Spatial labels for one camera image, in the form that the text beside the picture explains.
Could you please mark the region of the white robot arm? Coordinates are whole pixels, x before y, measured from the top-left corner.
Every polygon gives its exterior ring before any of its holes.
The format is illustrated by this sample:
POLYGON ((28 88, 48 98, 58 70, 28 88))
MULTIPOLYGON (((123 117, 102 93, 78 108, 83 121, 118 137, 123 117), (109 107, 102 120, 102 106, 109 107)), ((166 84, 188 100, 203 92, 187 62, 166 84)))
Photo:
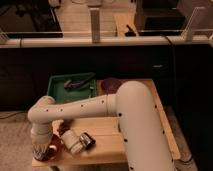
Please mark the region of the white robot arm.
POLYGON ((118 118, 131 171, 176 171, 154 98, 139 81, 123 83, 114 94, 71 103, 57 104, 50 96, 40 98, 28 111, 32 142, 45 152, 53 121, 104 115, 118 118))

